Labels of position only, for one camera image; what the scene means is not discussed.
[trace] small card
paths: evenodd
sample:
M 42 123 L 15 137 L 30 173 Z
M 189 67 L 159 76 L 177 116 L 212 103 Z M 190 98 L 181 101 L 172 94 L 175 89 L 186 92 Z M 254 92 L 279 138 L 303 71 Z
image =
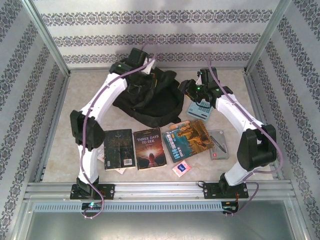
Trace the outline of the small card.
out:
M 98 160 L 101 162 L 105 162 L 105 145 L 102 143 L 102 145 L 98 148 Z
M 172 168 L 172 170 L 175 172 L 175 174 L 178 175 L 178 177 L 180 178 L 183 174 L 185 174 L 186 172 L 188 172 L 191 169 L 191 166 L 185 161 L 183 160 L 182 162 L 180 162 L 177 166 L 175 166 L 174 168 Z
M 126 167 L 122 167 L 122 168 L 115 168 L 114 170 L 116 170 L 120 174 L 124 174 L 126 169 L 127 169 Z

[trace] floor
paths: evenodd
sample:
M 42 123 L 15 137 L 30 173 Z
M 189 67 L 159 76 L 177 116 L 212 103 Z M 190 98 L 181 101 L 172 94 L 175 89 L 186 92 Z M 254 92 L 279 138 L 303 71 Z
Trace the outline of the floor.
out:
M 70 126 L 70 113 L 72 110 L 80 110 L 94 96 L 96 91 L 105 81 L 108 72 L 73 72 L 71 74 L 67 93 L 59 123 L 54 136 L 51 152 L 47 161 L 43 182 L 75 182 L 79 174 L 79 152 L 75 139 L 72 136 Z M 238 101 L 253 114 L 253 109 L 246 89 L 241 70 L 218 70 L 218 77 L 222 85 L 229 86 Z M 197 71 L 177 71 L 176 79 L 181 82 L 187 79 L 196 79 Z M 193 121 L 196 118 L 187 115 L 186 111 L 191 100 L 184 98 L 183 110 L 179 117 L 182 121 Z M 111 106 L 104 116 L 101 124 L 104 130 L 132 129 L 132 132 L 148 129 L 147 126 L 126 115 L 122 110 Z M 104 164 L 97 163 L 100 182 L 177 182 L 177 181 L 216 181 L 220 175 L 228 171 L 237 161 L 237 150 L 240 136 L 231 123 L 216 109 L 205 122 L 207 130 L 224 130 L 230 157 L 224 160 L 210 159 L 209 151 L 202 152 L 186 161 L 191 165 L 191 170 L 179 178 L 172 170 L 175 164 L 172 162 L 169 152 L 164 145 L 167 166 L 138 170 L 126 169 L 124 174 L 115 170 L 106 172 Z M 169 130 L 169 125 L 161 128 L 164 133 Z M 272 180 L 270 174 L 255 174 L 249 180 Z

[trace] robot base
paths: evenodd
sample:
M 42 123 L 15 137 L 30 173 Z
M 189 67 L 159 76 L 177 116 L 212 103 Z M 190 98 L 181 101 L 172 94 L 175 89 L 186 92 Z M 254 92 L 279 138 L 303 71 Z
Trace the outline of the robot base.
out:
M 203 189 L 204 199 L 247 199 L 249 198 L 247 185 L 241 183 L 230 186 L 222 174 L 219 182 L 199 181 L 198 186 Z
M 71 200 L 100 200 L 100 196 L 88 185 L 82 182 L 79 178 L 76 179 L 76 184 L 72 185 L 70 199 Z M 102 193 L 104 200 L 113 200 L 115 196 L 114 184 L 100 184 L 99 178 L 93 185 Z

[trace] small box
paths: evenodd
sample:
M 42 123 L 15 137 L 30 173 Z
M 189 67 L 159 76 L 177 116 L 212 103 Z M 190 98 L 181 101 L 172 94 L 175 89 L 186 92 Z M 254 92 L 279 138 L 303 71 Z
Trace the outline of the small box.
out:
M 179 129 L 187 124 L 189 124 L 190 121 L 182 121 L 182 122 L 179 122 L 179 123 L 176 123 L 176 124 L 173 124 L 170 126 L 170 130 L 175 130 L 175 129 Z
M 200 103 L 192 102 L 186 113 L 197 119 L 207 121 L 210 117 L 213 107 L 210 107 L 210 103 L 202 99 Z
M 172 168 L 172 170 L 175 172 L 175 174 L 178 175 L 178 177 L 180 178 L 183 174 L 185 174 L 186 172 L 188 172 L 191 169 L 191 166 L 185 161 L 183 160 L 182 162 L 180 162 L 177 166 L 175 166 L 174 168 Z
M 209 130 L 210 138 L 214 142 L 214 147 L 209 150 L 211 160 L 228 159 L 229 152 L 223 130 Z

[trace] three days to see book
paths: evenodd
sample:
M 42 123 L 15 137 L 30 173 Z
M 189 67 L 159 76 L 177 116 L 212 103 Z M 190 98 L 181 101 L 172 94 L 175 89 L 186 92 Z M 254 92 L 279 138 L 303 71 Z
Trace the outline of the three days to see book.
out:
M 138 170 L 167 165 L 160 128 L 133 133 Z

